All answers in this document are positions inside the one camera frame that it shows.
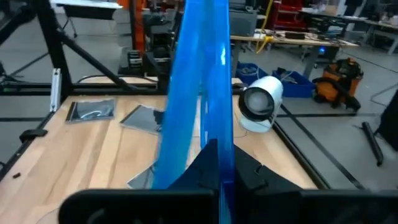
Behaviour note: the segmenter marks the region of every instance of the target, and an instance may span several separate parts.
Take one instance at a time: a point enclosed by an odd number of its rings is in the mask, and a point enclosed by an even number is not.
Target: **black metal frame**
[[[59,26],[55,13],[50,7],[49,0],[32,0],[32,5],[35,7],[37,17],[49,50],[49,55],[54,68],[59,68],[62,73],[61,85],[61,103],[67,96],[73,95],[166,95],[165,90],[157,88],[157,83],[148,84],[127,84],[123,79],[112,73],[103,64],[93,58],[88,52],[78,46]],[[106,77],[114,83],[72,83],[70,77],[67,61],[63,52],[62,43],[74,50],[78,55],[83,57],[87,62],[92,64]],[[0,87],[0,96],[49,96],[51,93],[50,83],[4,83]],[[239,85],[233,85],[233,94],[238,95],[242,92]],[[37,129],[43,129],[47,122],[54,115],[49,113],[45,119],[37,126]],[[324,178],[314,168],[311,162],[300,152],[293,141],[284,133],[283,129],[275,123],[275,132],[279,135],[281,140],[285,143],[288,149],[292,152],[295,158],[299,161],[301,166],[305,169],[310,178],[314,181],[319,189],[329,189],[330,186],[326,183]],[[26,151],[33,140],[23,142],[22,146],[11,157],[11,159],[3,164],[4,167],[0,170],[0,181],[10,171],[11,167],[16,163],[18,158]]]

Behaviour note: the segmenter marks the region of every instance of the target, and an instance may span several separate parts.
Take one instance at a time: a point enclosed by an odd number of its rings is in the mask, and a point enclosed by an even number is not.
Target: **table leg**
[[[398,34],[396,35],[396,38],[394,39],[394,43],[392,43],[390,49],[388,50],[388,55],[392,55],[394,53],[395,49],[397,48],[398,45]]]
[[[232,77],[235,78],[236,76],[236,69],[238,68],[238,62],[239,62],[239,53],[241,51],[242,47],[242,41],[240,40],[235,40],[235,48],[233,51],[233,60],[232,60]]]
[[[373,34],[373,32],[374,32],[374,28],[375,28],[375,25],[370,25],[368,31],[366,32],[365,36],[363,37],[362,45],[365,45],[365,44],[366,44],[366,42],[368,41],[369,37],[370,37],[371,34]]]
[[[313,66],[315,65],[315,62],[317,61],[318,54],[319,54],[319,48],[320,46],[313,46],[311,49],[310,56],[307,59],[307,64],[305,65],[303,76],[305,78],[310,78],[311,71],[313,69]]]

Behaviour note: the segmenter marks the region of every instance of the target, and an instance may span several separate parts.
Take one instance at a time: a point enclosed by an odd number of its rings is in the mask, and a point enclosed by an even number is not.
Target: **gray concrete floor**
[[[63,15],[59,15],[58,19],[61,24],[65,22]],[[121,50],[113,32],[113,23],[75,18],[73,21],[79,35],[76,38],[78,44],[116,73]],[[67,26],[66,32],[72,35],[70,26]],[[99,71],[68,47],[64,47],[64,50],[73,81],[77,81],[85,75],[99,74]],[[40,27],[37,21],[33,21],[20,27],[5,44],[0,46],[0,60],[7,72],[12,73],[46,51],[47,48]],[[383,112],[384,107],[370,102],[370,97],[376,92],[398,83],[398,74],[393,72],[398,71],[397,57],[388,56],[385,52],[373,50],[369,47],[344,49],[339,57],[352,57],[351,55],[364,59],[357,59],[364,70],[364,78],[356,92],[356,97],[362,104],[359,114],[364,114],[364,116],[298,118],[298,120],[365,187],[370,189],[395,189],[398,185],[398,176],[396,176],[397,153],[383,140],[378,139],[385,156],[385,163],[382,167],[377,167],[371,148],[364,134],[357,127],[363,121],[369,121],[372,127],[377,127],[378,114]],[[305,62],[301,62],[298,55],[289,52],[287,49],[275,48],[270,52],[262,52],[258,55],[249,51],[241,53],[240,61],[255,63],[267,73],[271,73],[277,67],[302,72],[305,66]],[[28,82],[49,82],[51,72],[52,64],[50,57],[47,56],[18,75],[21,80]],[[321,68],[314,69],[310,78],[313,79],[321,75]],[[387,104],[395,91],[396,88],[385,92],[375,100]],[[344,107],[332,109],[328,104],[319,105],[311,99],[285,98],[284,105],[293,114],[350,113]],[[0,108],[0,118],[44,117],[49,110],[49,97],[2,96],[0,97]],[[347,181],[341,171],[326,158],[324,153],[290,118],[278,118],[277,122],[314,163],[332,187],[339,189],[353,188],[352,183]],[[18,136],[23,130],[36,126],[37,122],[0,123],[0,161],[7,161],[21,145]]]

